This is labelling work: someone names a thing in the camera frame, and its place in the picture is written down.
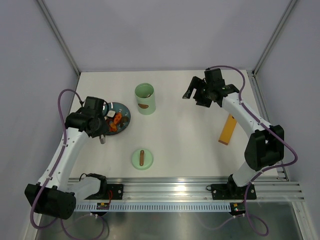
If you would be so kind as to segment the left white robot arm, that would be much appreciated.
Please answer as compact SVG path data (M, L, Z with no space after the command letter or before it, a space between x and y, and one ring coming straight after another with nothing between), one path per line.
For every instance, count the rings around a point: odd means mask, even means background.
M78 200L90 196L103 199L108 194L107 178L96 173L89 173L68 188L71 171L85 143L96 137L105 140L108 127L104 114L108 110L105 100L88 96L82 107L63 120L61 142L48 168L36 184L29 183L24 190L32 213L67 220Z

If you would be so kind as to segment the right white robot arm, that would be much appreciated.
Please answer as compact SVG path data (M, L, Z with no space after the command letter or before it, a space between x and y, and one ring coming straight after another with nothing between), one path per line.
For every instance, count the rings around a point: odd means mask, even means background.
M250 107L245 105L242 90L233 84L226 84L220 68L207 68L204 78L194 76L183 95L193 98L198 106L209 108L217 103L242 127L248 136L244 151L244 163L228 177L225 184L212 185L212 198L240 200L252 178L266 167L272 167L284 158L284 129L271 125Z

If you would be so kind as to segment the metal tongs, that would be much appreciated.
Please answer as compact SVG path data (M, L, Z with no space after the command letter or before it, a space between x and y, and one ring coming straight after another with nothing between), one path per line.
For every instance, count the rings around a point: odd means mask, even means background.
M106 143L106 136L104 134L99 136L99 141L103 145Z

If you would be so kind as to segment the green cylindrical lunch container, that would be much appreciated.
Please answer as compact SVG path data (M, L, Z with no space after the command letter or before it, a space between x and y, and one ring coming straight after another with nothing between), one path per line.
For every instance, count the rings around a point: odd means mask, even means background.
M154 87L149 83L141 83L136 86L134 90L137 109L142 115L151 115L156 110L156 98L155 98L155 90ZM139 98L140 95L147 96L148 94L152 94L149 98Z

